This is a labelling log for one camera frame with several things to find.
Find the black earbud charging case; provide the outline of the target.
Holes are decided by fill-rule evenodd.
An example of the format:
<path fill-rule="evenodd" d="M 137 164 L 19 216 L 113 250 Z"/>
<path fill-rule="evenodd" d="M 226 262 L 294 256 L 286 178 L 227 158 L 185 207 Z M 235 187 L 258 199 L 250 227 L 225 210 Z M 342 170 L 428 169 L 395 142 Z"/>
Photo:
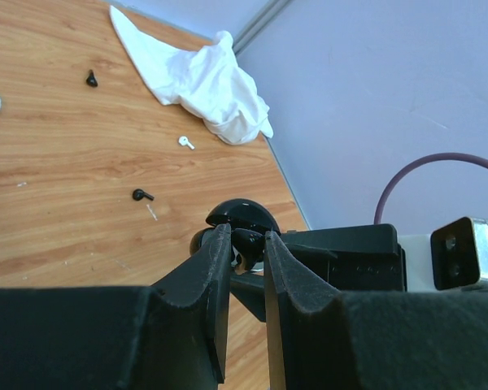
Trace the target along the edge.
<path fill-rule="evenodd" d="M 221 224 L 228 224 L 232 232 L 236 228 L 245 228 L 264 235 L 267 232 L 275 232 L 281 235 L 281 229 L 272 214 L 256 201 L 244 198 L 235 198 L 223 201 L 217 205 L 206 217 L 209 227 L 197 232 L 190 241 L 190 255 L 195 254 L 201 246 L 207 242 L 212 231 Z M 237 250 L 233 247 L 231 254 L 232 268 L 235 271 L 237 265 Z M 264 261 L 257 262 L 251 271 L 258 272 L 264 269 Z"/>

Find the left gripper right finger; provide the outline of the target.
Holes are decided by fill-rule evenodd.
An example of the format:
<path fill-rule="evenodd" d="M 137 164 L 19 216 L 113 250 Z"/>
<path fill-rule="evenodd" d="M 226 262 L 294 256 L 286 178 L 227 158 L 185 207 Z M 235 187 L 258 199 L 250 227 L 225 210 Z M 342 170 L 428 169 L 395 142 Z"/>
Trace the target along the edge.
<path fill-rule="evenodd" d="M 488 389 L 488 292 L 341 292 L 265 239 L 273 389 Z"/>

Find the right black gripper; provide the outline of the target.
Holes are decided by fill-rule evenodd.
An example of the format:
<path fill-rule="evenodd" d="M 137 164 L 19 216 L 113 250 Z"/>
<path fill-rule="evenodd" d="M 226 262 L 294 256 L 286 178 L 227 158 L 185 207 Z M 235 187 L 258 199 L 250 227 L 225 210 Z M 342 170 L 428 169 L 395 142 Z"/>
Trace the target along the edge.
<path fill-rule="evenodd" d="M 297 311 L 323 310 L 342 292 L 404 292 L 406 256 L 390 224 L 270 233 L 253 244 L 264 274 L 231 276 L 231 293 L 260 321 L 267 284 Z"/>

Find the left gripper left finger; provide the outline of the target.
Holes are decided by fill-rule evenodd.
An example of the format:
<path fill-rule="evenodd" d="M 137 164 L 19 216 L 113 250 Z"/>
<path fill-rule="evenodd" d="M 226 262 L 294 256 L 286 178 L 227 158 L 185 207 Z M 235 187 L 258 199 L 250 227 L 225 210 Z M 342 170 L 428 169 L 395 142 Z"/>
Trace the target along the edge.
<path fill-rule="evenodd" d="M 0 288 L 0 389 L 215 389 L 230 227 L 149 286 Z"/>

